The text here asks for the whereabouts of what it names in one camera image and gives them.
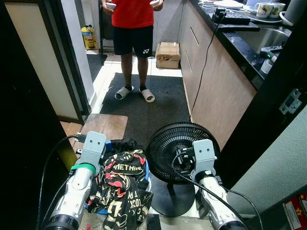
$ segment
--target sink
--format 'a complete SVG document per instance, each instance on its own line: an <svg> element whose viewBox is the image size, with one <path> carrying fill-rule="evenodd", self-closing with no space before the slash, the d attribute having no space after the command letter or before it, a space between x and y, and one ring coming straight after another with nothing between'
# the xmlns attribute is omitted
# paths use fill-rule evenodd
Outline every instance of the sink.
<svg viewBox="0 0 307 230"><path fill-rule="evenodd" d="M260 28L259 31L236 32L256 53L268 46L284 46L291 31L280 28Z"/></svg>

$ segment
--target green band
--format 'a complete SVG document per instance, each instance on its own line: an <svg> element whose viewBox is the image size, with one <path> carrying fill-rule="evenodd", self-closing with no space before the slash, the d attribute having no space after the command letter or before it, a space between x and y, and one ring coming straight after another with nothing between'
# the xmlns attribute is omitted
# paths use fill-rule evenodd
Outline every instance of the green band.
<svg viewBox="0 0 307 230"><path fill-rule="evenodd" d="M96 169L94 166L92 166L91 164L78 164L78 165L74 165L71 167L71 170L75 170L75 169L79 169L79 168L86 168L89 169L93 172L93 174L96 174Z"/></svg>

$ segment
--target black electric fan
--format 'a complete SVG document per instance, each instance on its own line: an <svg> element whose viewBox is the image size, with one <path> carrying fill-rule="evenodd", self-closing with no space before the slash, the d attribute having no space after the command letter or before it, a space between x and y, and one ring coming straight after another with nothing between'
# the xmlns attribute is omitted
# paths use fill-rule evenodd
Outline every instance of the black electric fan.
<svg viewBox="0 0 307 230"><path fill-rule="evenodd" d="M178 150L191 148L196 140L210 139L213 142L216 157L220 148L213 135L204 127L190 123L172 123L157 130L151 137L146 149L152 182L152 207L159 213L176 217L186 213L195 199L194 185L188 184L172 169L172 160ZM175 169L190 178L193 162L180 165L175 161Z"/></svg>

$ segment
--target black shorts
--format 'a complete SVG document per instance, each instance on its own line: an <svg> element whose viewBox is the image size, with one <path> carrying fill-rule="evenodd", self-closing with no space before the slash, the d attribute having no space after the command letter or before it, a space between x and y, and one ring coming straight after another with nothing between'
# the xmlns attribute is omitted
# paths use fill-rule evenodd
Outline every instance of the black shorts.
<svg viewBox="0 0 307 230"><path fill-rule="evenodd" d="M116 55L124 55L132 52L140 58L148 58L153 52L153 26L137 29L114 27L114 51Z"/></svg>

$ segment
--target black countertop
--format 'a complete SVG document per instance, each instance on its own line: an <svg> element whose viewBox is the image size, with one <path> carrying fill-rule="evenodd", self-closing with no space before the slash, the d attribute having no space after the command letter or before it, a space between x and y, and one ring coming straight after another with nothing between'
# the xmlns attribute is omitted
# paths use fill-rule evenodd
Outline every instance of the black countertop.
<svg viewBox="0 0 307 230"><path fill-rule="evenodd" d="M189 1L214 31L217 24L212 21L211 16L215 10L201 7L200 0ZM220 24L215 34L256 90L260 88L266 77L266 74L260 70L265 59L252 50L235 31L258 31L259 29L260 27L252 22L249 25Z"/></svg>

